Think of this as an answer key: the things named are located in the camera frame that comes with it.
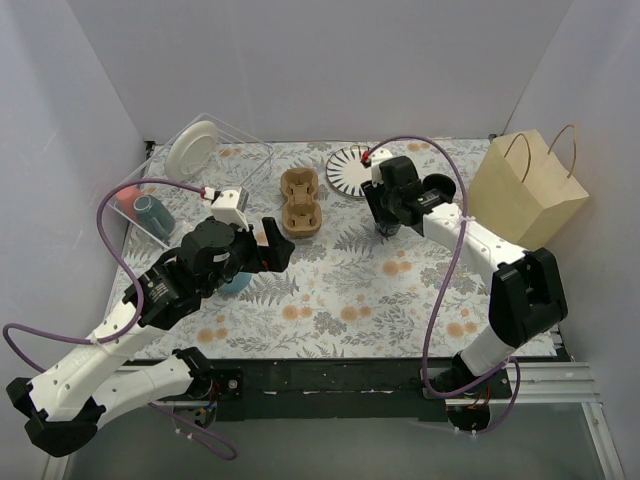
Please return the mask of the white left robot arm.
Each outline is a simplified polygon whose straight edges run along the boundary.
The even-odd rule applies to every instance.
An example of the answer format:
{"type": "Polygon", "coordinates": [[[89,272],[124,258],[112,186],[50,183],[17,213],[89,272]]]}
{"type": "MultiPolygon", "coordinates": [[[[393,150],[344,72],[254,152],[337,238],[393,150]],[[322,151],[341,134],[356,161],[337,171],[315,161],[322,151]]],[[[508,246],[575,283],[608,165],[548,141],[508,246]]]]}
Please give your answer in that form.
{"type": "Polygon", "coordinates": [[[196,347],[176,350],[143,370],[117,371],[237,274],[286,270],[294,243],[281,234],[274,218],[263,218],[262,225],[264,245],[252,229],[207,218],[178,247],[161,254],[141,275],[142,290],[127,288],[94,331],[99,337],[114,331],[116,339],[104,344],[90,340],[39,375],[12,380],[6,391],[27,418],[24,429],[31,443],[63,457],[86,445],[111,420],[156,400],[216,398],[223,390],[219,377],[196,347]]]}

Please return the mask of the brown paper bag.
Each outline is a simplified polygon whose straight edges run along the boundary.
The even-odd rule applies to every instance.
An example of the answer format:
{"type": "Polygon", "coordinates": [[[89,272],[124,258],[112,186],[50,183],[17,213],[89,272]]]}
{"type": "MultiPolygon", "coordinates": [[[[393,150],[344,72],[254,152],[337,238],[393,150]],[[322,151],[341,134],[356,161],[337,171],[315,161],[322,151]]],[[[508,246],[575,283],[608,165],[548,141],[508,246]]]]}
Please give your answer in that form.
{"type": "Polygon", "coordinates": [[[528,250],[545,246],[589,198],[576,179],[577,135],[565,167],[533,129],[494,138],[467,189],[468,212],[485,228],[528,250]]]}

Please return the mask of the black takeout coffee cup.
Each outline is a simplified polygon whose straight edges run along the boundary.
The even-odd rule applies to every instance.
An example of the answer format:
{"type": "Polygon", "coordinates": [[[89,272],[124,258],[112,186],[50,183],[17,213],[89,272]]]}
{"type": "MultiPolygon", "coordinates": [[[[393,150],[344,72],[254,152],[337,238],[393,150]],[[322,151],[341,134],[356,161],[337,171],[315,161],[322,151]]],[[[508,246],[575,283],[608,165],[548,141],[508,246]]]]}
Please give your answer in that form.
{"type": "Polygon", "coordinates": [[[375,224],[376,230],[385,238],[395,236],[402,224],[398,222],[377,221],[375,224]]]}

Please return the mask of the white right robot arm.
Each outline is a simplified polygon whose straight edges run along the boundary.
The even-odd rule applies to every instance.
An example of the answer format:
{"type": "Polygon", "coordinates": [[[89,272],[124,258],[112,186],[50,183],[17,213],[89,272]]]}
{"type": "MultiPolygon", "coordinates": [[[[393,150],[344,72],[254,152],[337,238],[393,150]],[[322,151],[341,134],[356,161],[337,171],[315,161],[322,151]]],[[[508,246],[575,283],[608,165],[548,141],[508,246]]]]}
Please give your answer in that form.
{"type": "Polygon", "coordinates": [[[423,378],[429,396],[475,397],[512,354],[568,314],[555,256],[512,244],[479,224],[457,205],[465,191],[459,175],[419,177],[406,156],[366,153],[369,178],[362,185],[377,230],[385,237],[407,227],[445,248],[450,265],[463,263],[481,276],[489,293],[489,325],[457,353],[449,369],[423,378]]]}

